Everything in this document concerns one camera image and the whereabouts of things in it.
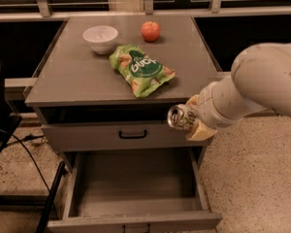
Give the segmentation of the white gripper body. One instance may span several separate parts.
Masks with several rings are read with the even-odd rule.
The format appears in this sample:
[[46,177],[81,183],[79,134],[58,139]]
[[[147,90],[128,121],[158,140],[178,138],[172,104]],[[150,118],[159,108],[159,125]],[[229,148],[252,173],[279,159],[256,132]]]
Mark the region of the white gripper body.
[[213,129],[226,128],[240,122],[239,119],[229,119],[219,112],[212,100],[212,89],[217,82],[210,83],[204,87],[198,97],[197,112],[199,119],[208,127]]

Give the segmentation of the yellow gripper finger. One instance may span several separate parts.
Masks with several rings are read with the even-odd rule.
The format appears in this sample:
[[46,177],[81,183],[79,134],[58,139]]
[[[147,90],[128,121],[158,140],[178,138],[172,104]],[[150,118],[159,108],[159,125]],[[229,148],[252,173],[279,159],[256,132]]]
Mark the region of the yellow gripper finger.
[[192,129],[185,135],[187,141],[205,141],[217,133],[216,129],[210,128],[199,119],[194,121]]
[[187,105],[194,105],[194,106],[197,106],[198,105],[198,100],[199,100],[199,95],[198,94],[195,94],[193,95],[192,97],[190,97],[186,104]]

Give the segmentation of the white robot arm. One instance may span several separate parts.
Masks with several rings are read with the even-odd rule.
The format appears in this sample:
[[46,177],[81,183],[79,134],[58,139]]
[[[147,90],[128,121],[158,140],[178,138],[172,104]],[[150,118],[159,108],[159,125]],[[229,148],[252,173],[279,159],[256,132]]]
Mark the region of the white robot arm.
[[231,74],[208,84],[187,103],[198,118],[185,135],[205,141],[221,128],[270,109],[291,117],[291,44],[257,44],[238,54]]

